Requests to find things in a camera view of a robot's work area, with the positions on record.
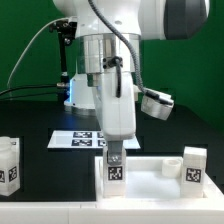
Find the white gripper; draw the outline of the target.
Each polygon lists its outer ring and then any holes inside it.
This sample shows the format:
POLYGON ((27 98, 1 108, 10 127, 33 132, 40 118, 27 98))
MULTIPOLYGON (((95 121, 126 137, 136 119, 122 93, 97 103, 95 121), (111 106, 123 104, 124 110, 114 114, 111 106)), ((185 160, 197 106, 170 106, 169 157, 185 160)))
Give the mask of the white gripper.
POLYGON ((116 96, 117 75, 114 72, 88 74, 97 119, 106 141, 109 141, 107 163, 122 163, 123 142, 135 135, 135 101, 130 72, 121 74, 121 96, 116 96))

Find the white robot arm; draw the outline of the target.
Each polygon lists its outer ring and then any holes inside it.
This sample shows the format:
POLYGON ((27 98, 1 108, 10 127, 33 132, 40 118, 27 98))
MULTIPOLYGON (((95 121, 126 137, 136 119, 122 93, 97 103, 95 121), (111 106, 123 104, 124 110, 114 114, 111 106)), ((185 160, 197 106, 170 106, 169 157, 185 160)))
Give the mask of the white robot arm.
POLYGON ((142 109, 165 120, 174 101, 146 88, 141 78, 141 40, 189 39, 206 22, 209 0, 53 0, 77 23, 77 72, 88 77, 97 118, 106 140, 106 161, 124 160, 123 141, 135 135, 134 90, 142 109))

